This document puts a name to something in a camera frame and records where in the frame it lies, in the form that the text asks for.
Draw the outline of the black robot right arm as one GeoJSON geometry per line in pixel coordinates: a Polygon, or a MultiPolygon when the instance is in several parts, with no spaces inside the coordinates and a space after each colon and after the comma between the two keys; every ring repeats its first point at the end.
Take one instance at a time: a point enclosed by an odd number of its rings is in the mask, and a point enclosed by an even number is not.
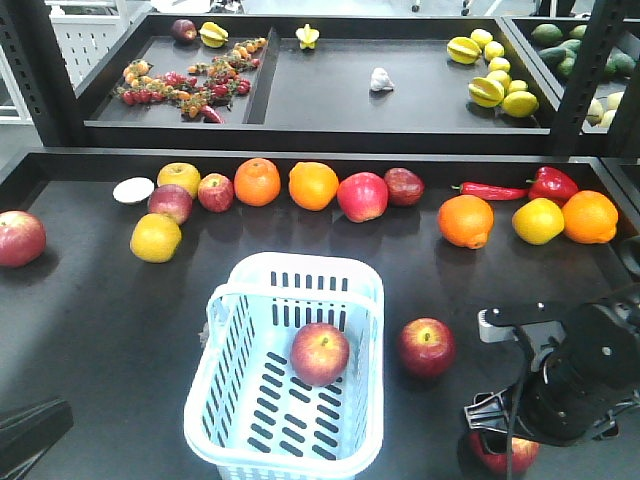
{"type": "Polygon", "coordinates": [[[503,303],[477,314],[484,343],[515,342],[516,382],[478,393],[464,409],[470,430],[566,447],[617,434],[639,406],[639,285],[576,306],[503,303]]]}

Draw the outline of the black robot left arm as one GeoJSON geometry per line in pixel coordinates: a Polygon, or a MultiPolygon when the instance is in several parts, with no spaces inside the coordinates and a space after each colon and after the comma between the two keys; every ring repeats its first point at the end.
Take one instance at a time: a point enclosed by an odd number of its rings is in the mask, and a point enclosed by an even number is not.
{"type": "Polygon", "coordinates": [[[24,479],[73,427],[71,405],[51,398],[1,413],[1,478],[24,479]]]}

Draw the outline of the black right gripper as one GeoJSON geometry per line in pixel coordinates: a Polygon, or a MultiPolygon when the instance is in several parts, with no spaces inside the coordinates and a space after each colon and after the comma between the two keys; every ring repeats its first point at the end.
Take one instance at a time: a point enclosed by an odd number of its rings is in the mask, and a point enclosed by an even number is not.
{"type": "Polygon", "coordinates": [[[619,399],[603,377],[606,365],[601,355],[586,359],[558,350],[512,386],[476,395],[464,408],[468,427],[559,447],[615,437],[619,399]]]}

